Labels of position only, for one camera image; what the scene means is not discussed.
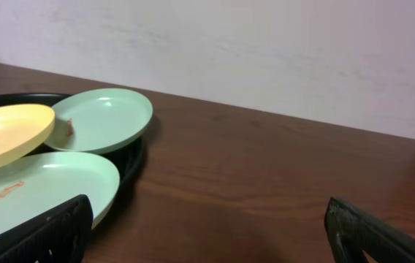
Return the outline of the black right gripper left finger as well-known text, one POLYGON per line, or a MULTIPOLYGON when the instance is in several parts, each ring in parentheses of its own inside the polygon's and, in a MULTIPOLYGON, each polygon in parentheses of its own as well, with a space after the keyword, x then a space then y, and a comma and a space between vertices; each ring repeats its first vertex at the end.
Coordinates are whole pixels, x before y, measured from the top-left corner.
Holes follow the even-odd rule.
POLYGON ((88 197, 77 195, 0 234, 0 263, 80 263, 92 223, 88 197))

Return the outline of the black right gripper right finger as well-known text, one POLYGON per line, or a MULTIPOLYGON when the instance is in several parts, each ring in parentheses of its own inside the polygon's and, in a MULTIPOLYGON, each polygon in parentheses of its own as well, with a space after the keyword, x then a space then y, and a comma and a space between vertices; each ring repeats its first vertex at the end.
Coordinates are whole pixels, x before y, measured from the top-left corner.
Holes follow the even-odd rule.
POLYGON ((324 227, 337 263, 415 263, 415 239, 344 199, 330 198, 324 227))

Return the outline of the green plate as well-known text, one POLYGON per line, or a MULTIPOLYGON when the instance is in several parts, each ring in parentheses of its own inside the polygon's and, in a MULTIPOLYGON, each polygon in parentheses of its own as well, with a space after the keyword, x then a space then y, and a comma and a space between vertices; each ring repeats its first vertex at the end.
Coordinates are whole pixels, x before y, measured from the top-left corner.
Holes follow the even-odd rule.
POLYGON ((123 88, 72 95, 53 105, 55 127, 46 146, 94 154, 113 152, 139 138, 153 115, 150 100, 123 88))
POLYGON ((76 197, 88 197, 97 226, 111 208, 120 184, 108 159, 79 152, 23 157, 0 168, 0 234, 76 197))

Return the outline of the yellow plate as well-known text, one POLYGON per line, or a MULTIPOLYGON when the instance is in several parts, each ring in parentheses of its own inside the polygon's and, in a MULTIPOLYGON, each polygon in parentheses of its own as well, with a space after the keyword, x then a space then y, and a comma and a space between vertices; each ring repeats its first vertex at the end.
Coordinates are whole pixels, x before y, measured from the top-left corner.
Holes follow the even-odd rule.
POLYGON ((51 134, 55 112, 42 104, 0 107, 0 167, 33 151, 51 134))

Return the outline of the round black tray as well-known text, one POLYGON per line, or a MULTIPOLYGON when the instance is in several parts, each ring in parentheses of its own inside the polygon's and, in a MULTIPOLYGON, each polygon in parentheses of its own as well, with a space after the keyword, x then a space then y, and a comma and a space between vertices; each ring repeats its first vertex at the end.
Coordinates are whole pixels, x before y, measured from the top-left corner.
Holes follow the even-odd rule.
MULTIPOLYGON (((0 107, 11 104, 43 104, 53 106, 60 101, 70 97, 70 94, 53 93, 20 93, 1 94, 0 107)), ((134 142, 113 152, 105 153, 102 156, 111 161, 120 174, 119 189, 125 191, 132 180, 139 174, 140 168, 145 161, 146 146, 144 140, 139 137, 134 142)))

